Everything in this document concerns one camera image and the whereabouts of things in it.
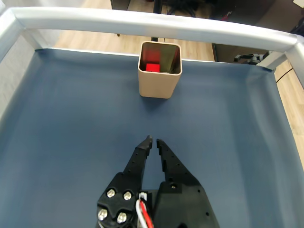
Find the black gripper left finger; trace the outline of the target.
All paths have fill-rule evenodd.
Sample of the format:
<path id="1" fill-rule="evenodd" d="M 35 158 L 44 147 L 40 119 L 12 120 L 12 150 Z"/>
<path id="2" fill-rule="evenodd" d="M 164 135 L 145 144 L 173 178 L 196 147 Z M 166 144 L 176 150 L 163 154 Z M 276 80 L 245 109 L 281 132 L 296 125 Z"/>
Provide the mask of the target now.
<path id="1" fill-rule="evenodd" d="M 142 192 L 145 163 L 151 148 L 152 137 L 149 135 L 135 147 L 124 171 L 114 176 L 98 199 L 98 228 L 138 227 L 135 204 Z"/>

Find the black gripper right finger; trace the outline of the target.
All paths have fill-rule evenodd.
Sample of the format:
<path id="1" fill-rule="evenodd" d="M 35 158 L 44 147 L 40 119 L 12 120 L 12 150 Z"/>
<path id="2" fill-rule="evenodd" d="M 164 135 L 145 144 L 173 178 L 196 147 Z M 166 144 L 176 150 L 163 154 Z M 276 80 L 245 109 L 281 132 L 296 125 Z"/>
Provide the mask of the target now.
<path id="1" fill-rule="evenodd" d="M 161 139 L 157 139 L 165 181 L 153 207 L 156 228 L 218 228 L 207 194 L 200 182 Z"/>

